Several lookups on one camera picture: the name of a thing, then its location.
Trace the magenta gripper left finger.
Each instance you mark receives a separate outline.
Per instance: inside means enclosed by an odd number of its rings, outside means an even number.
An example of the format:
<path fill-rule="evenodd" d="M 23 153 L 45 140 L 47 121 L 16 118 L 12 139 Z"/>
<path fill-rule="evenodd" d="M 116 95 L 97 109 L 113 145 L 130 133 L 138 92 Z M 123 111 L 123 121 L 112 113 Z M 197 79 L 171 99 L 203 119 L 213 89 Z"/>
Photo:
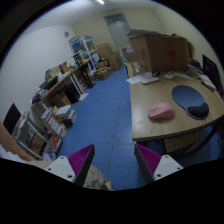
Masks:
<path fill-rule="evenodd" d="M 58 157 L 46 168 L 46 171 L 83 186 L 94 155 L 94 145 L 91 144 L 68 157 Z"/>

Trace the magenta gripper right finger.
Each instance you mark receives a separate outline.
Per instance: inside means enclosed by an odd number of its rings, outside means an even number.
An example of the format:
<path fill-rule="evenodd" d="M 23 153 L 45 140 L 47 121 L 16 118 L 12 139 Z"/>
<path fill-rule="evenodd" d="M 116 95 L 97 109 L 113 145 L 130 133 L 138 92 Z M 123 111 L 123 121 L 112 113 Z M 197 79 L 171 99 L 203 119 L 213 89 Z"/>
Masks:
<path fill-rule="evenodd" d="M 146 184 L 182 169 L 182 166 L 168 154 L 159 155 L 140 144 L 135 145 L 134 154 Z"/>

